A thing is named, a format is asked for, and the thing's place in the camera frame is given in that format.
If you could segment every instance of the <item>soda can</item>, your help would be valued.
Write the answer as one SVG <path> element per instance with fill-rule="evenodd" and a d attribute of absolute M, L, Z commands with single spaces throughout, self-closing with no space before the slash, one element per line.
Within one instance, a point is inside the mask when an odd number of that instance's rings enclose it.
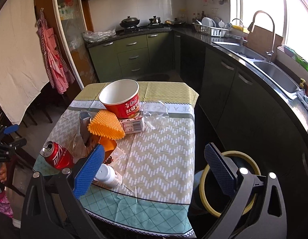
<path fill-rule="evenodd" d="M 65 147 L 53 141 L 46 142 L 40 154 L 48 164 L 58 170 L 62 170 L 66 167 L 71 168 L 74 165 L 73 156 L 70 152 Z"/>

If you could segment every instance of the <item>silver bolt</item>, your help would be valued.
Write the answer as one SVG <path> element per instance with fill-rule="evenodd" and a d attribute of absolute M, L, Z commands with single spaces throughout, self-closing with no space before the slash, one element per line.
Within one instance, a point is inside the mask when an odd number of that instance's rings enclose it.
<path fill-rule="evenodd" d="M 240 168 L 239 168 L 239 172 L 240 172 L 241 174 L 248 174 L 248 169 L 245 168 L 245 167 L 240 167 Z"/>
<path fill-rule="evenodd" d="M 33 178 L 38 178 L 39 176 L 40 176 L 40 173 L 39 173 L 39 172 L 35 172 L 35 173 L 32 175 Z"/>
<path fill-rule="evenodd" d="M 64 168 L 63 170 L 62 170 L 62 173 L 63 174 L 69 174 L 71 172 L 71 169 L 70 168 Z"/>
<path fill-rule="evenodd" d="M 276 174 L 274 174 L 273 172 L 270 172 L 269 177 L 272 179 L 276 179 Z"/>

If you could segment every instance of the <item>white bottle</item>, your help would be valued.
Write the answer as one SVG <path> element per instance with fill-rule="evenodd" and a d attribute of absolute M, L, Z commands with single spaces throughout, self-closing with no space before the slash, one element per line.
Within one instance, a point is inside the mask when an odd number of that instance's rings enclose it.
<path fill-rule="evenodd" d="M 123 178 L 112 167 L 102 164 L 95 175 L 95 180 L 110 188 L 117 188 L 122 184 Z"/>

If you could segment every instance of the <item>red checkered apron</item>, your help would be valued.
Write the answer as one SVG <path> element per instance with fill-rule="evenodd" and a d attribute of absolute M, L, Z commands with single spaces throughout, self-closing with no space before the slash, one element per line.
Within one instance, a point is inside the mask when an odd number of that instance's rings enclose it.
<path fill-rule="evenodd" d="M 56 88 L 58 93 L 62 94 L 69 87 L 69 83 L 74 82 L 74 77 L 62 58 L 58 39 L 54 34 L 53 28 L 48 28 L 43 8 L 40 10 L 40 18 L 37 21 L 37 26 L 48 78 L 52 88 Z"/>

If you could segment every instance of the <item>person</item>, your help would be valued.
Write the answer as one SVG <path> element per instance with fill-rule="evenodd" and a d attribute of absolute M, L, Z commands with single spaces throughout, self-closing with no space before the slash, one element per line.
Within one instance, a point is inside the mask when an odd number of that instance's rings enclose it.
<path fill-rule="evenodd" d="M 3 163 L 0 168 L 0 182 L 7 180 L 7 167 Z M 13 212 L 5 191 L 0 193 L 0 239 L 15 239 L 18 236 L 12 224 Z"/>

